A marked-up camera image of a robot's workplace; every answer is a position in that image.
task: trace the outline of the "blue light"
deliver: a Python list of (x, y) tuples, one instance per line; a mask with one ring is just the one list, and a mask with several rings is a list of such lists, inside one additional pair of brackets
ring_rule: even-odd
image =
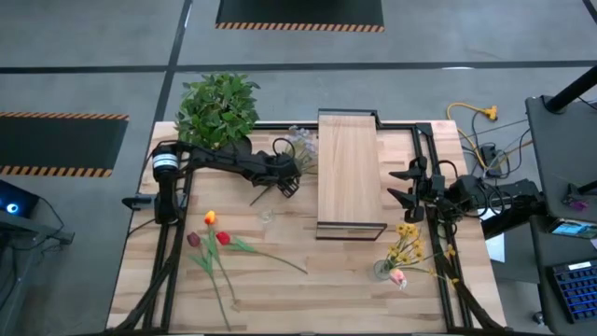
[(7, 211), (9, 214), (16, 214), (17, 211), (19, 211), (19, 206), (14, 203), (11, 203), (7, 205)]

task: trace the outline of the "wooden table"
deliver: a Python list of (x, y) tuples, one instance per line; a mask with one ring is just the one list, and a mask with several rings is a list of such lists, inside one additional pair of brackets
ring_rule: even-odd
[[(451, 160), (460, 174), (466, 172), (456, 125), (452, 121), (431, 121), (437, 154)], [(271, 152), (271, 143), (286, 132), (255, 131), (250, 137), (254, 152)], [(151, 148), (159, 141), (175, 139), (172, 122), (156, 124)], [(249, 206), (262, 188), (253, 188), (239, 175), (212, 169), (196, 171), (189, 199), (186, 234), (206, 232), (203, 215), (217, 212), (216, 229), (239, 236), (253, 247), (288, 259), (305, 268), (302, 274), (287, 265), (242, 252), (222, 251), (222, 263), (236, 291), (232, 302), (225, 279), (215, 271), (216, 282), (223, 295), (224, 307), (233, 332), (421, 332), (445, 331), (437, 279), (426, 273), (407, 273), (409, 284), (399, 291), (393, 283), (372, 278), (372, 265), (384, 258), (387, 247), (397, 238), (395, 224), (403, 222), (404, 210), (385, 191), (406, 190), (411, 182), (388, 175), (406, 170), (414, 158), (411, 135), (404, 131), (378, 131), (380, 176), (382, 179), (383, 217), (390, 225), (377, 242), (315, 241), (317, 222), (317, 176), (305, 175), (300, 190), (286, 199), (277, 190), (265, 194)], [(448, 183), (454, 178), (446, 167)], [(140, 192), (156, 193), (148, 165), (143, 174)], [(264, 223), (259, 214), (272, 210), (274, 219)], [(153, 211), (136, 213), (131, 229), (151, 219)], [(479, 221), (461, 221), (456, 235), (465, 283), (479, 303), (498, 323), (505, 325)], [(422, 236), (428, 243), (426, 221), (420, 223)], [(108, 327), (121, 322), (145, 292), (159, 235), (158, 225), (147, 225), (128, 240), (108, 318)], [(184, 243), (183, 256), (174, 297), (170, 332), (227, 332), (219, 312), (211, 281), (187, 255), (194, 253)], [(433, 261), (423, 265), (434, 267)], [(451, 292), (456, 325), (462, 326), (456, 295)], [(155, 321), (160, 321), (160, 306)]]

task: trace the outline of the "gray floor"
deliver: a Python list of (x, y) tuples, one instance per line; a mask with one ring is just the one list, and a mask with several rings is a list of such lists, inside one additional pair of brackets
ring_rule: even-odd
[[(570, 61), (597, 59), (597, 25), (580, 0), (384, 0), (386, 33), (246, 32), (213, 29), (217, 0), (195, 1), (180, 64)], [(182, 0), (0, 0), (0, 67), (165, 65)], [(254, 72), (264, 120), (315, 119), (319, 107), (375, 108), (382, 119), (443, 119), (463, 101), (499, 106), (499, 120), (524, 119), (524, 99), (553, 94), (586, 68)], [(47, 197), (76, 232), (74, 243), (48, 254), (27, 297), (19, 335), (67, 335), (104, 327), (131, 213), (122, 197), (137, 187), (164, 75), (0, 75), (0, 111), (126, 113), (131, 116), (111, 178), (7, 178)], [(176, 74), (165, 119), (174, 119), (182, 82)], [(595, 98), (597, 91), (587, 93)], [(472, 112), (454, 110), (470, 132)], [(501, 147), (525, 123), (487, 133)], [(538, 182), (532, 147), (508, 181)], [(507, 322), (544, 332), (530, 315), (536, 287), (498, 282)]]

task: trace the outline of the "potted plant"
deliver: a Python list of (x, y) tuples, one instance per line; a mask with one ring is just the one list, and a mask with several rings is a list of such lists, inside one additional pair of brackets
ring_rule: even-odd
[(183, 83), (187, 91), (176, 115), (180, 140), (194, 145), (251, 151), (246, 137), (259, 119), (253, 89), (247, 75), (216, 74), (202, 76), (204, 81)]

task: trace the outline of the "yellow and black striped tape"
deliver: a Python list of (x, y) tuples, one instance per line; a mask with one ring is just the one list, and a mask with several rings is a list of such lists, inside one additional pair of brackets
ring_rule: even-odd
[(44, 118), (44, 119), (111, 119), (128, 120), (128, 115), (91, 114), (91, 113), (38, 113), (38, 112), (0, 112), (0, 118)]
[(325, 23), (254, 23), (220, 22), (216, 29), (244, 30), (291, 30), (291, 31), (327, 31), (349, 33), (383, 33), (385, 28), (376, 24), (325, 24)]
[(0, 166), (0, 175), (110, 177), (112, 169), (75, 167)]

